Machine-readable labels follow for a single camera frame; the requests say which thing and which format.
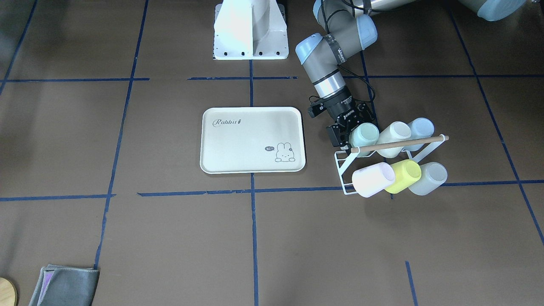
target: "white tray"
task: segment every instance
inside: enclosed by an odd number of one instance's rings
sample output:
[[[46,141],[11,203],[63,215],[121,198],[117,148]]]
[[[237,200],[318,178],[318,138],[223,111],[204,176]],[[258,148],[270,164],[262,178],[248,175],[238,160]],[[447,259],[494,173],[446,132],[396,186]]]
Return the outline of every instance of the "white tray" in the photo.
[[[294,107],[215,107],[202,116],[206,173],[296,172],[305,164],[302,117]]]

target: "wooden rod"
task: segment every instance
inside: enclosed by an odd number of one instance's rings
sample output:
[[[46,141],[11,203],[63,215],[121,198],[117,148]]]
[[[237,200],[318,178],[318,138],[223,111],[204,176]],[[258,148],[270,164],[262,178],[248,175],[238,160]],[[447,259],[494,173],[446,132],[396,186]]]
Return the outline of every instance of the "wooden rod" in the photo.
[[[435,137],[429,137],[429,138],[403,140],[401,142],[390,142],[390,143],[360,146],[359,149],[361,150],[361,152],[367,152],[367,151],[372,152],[372,151],[377,151],[377,150],[382,150],[382,149],[398,148],[400,146],[407,146],[407,145],[414,145],[414,144],[426,144],[426,143],[431,143],[431,142],[441,142],[443,140],[449,140],[449,136],[444,135],[444,138],[442,138],[442,136],[435,136]],[[351,152],[352,153],[357,153],[357,147],[351,148]]]

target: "plastic cup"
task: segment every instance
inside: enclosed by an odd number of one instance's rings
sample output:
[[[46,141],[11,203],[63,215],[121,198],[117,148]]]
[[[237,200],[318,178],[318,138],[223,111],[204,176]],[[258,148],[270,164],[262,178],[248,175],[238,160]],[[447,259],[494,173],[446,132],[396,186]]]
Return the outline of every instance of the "plastic cup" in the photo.
[[[408,189],[417,195],[427,195],[442,185],[447,178],[448,171],[443,165],[437,162],[426,163],[421,165],[421,179]]]
[[[373,145],[378,141],[380,131],[372,123],[363,123],[356,127],[349,135],[349,143],[352,147]],[[370,151],[360,152],[357,157],[367,156]]]
[[[376,144],[408,140],[410,139],[410,136],[412,136],[412,132],[410,131],[410,127],[408,126],[408,124],[400,121],[395,121],[380,133]],[[399,155],[402,149],[402,146],[397,148],[382,149],[378,150],[378,154],[386,158],[394,158]]]
[[[381,162],[356,170],[351,176],[355,191],[369,198],[395,182],[395,172],[387,163]]]
[[[391,165],[395,183],[385,188],[388,193],[399,193],[421,178],[421,167],[413,160],[403,160]]]
[[[412,136],[410,139],[421,139],[431,137],[435,132],[435,126],[432,124],[431,120],[427,118],[417,118],[416,120],[408,123]],[[421,149],[423,144],[414,144],[407,145],[404,147],[406,151],[417,151]]]

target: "wooden disc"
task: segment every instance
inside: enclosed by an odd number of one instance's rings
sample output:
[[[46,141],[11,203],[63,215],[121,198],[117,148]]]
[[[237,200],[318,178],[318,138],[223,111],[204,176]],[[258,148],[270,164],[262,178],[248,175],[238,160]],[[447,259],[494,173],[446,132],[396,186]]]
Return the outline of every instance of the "wooden disc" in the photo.
[[[0,277],[0,306],[15,306],[17,291],[15,286],[5,278]]]

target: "gray cloth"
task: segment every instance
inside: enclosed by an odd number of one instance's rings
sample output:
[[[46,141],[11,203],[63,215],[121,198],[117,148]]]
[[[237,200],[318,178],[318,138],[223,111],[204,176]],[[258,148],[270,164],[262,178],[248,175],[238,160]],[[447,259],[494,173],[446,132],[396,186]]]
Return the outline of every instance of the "gray cloth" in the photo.
[[[89,306],[98,270],[47,265],[42,267],[29,306]]]

